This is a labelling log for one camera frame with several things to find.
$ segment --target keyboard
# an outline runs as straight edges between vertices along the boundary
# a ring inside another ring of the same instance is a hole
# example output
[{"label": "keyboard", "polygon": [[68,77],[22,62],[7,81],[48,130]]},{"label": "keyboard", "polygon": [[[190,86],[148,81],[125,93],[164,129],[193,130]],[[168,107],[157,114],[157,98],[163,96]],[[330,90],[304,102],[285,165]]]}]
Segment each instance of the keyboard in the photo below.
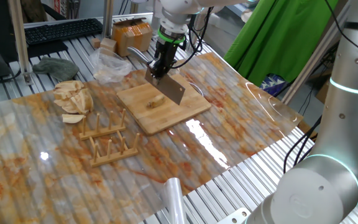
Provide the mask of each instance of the keyboard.
[{"label": "keyboard", "polygon": [[65,40],[84,35],[102,33],[102,23],[97,19],[83,19],[55,25],[44,25],[24,29],[25,40],[29,45],[53,40]]}]

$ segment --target wooden peg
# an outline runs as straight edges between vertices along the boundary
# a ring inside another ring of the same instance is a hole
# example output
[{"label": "wooden peg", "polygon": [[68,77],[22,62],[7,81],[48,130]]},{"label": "wooden peg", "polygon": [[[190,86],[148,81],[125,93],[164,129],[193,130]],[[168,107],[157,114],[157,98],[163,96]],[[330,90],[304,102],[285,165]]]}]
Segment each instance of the wooden peg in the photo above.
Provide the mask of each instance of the wooden peg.
[{"label": "wooden peg", "polygon": [[137,146],[137,142],[139,140],[139,133],[136,134],[136,137],[135,137],[135,142],[134,142],[134,147],[133,149],[136,149],[136,146]]},{"label": "wooden peg", "polygon": [[125,150],[125,137],[121,139],[121,155],[124,153]]},{"label": "wooden peg", "polygon": [[82,134],[85,135],[86,116],[82,119]]},{"label": "wooden peg", "polygon": [[125,114],[127,110],[123,109],[122,111],[122,118],[121,118],[121,127],[124,127],[124,120],[125,120]]},{"label": "wooden peg", "polygon": [[110,117],[109,117],[109,130],[111,130],[111,124],[112,124],[112,111],[110,111]]},{"label": "wooden peg", "polygon": [[96,159],[98,158],[98,149],[99,149],[99,144],[97,143],[97,144],[94,146],[93,162],[96,162]]},{"label": "wooden peg", "polygon": [[93,141],[92,136],[91,136],[91,137],[89,137],[89,140],[91,141],[91,145],[92,145],[92,148],[93,148],[93,150],[94,150],[94,149],[95,149],[95,146],[94,146],[94,141]]},{"label": "wooden peg", "polygon": [[96,115],[96,132],[99,132],[99,118],[100,118],[100,114],[98,113]]},{"label": "wooden peg", "polygon": [[107,147],[107,158],[109,158],[109,159],[110,159],[110,153],[111,153],[111,142],[112,142],[112,140],[110,139],[109,145]]}]

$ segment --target gray cloth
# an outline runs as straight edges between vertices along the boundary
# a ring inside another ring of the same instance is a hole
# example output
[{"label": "gray cloth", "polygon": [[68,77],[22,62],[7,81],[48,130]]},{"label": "gray cloth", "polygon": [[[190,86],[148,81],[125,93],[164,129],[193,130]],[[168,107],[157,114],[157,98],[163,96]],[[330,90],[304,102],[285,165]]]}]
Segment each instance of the gray cloth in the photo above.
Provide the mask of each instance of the gray cloth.
[{"label": "gray cloth", "polygon": [[36,74],[49,74],[60,82],[72,80],[80,69],[73,62],[60,59],[43,57],[37,65],[32,67]]}]

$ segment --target green backdrop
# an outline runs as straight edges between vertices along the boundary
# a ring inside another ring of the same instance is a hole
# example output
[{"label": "green backdrop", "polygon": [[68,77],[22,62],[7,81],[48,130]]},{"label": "green backdrop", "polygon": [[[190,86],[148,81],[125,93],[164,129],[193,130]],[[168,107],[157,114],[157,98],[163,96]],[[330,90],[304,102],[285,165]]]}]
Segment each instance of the green backdrop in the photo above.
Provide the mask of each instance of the green backdrop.
[{"label": "green backdrop", "polygon": [[[338,0],[329,0],[335,8]],[[224,59],[260,86],[274,73],[293,81],[316,48],[331,13],[324,0],[261,0]]]}]

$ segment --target wooden cutting board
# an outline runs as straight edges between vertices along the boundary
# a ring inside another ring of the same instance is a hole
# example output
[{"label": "wooden cutting board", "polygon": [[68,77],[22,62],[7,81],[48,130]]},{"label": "wooden cutting board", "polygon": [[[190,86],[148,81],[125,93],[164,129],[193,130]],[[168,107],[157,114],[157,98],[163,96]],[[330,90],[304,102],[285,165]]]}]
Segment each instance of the wooden cutting board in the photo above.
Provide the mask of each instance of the wooden cutting board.
[{"label": "wooden cutting board", "polygon": [[147,104],[150,100],[162,95],[149,83],[117,93],[118,98],[148,135],[159,133],[211,108],[211,104],[185,78],[179,74],[173,75],[172,78],[186,88],[180,105],[165,97],[163,105],[149,108]]}]

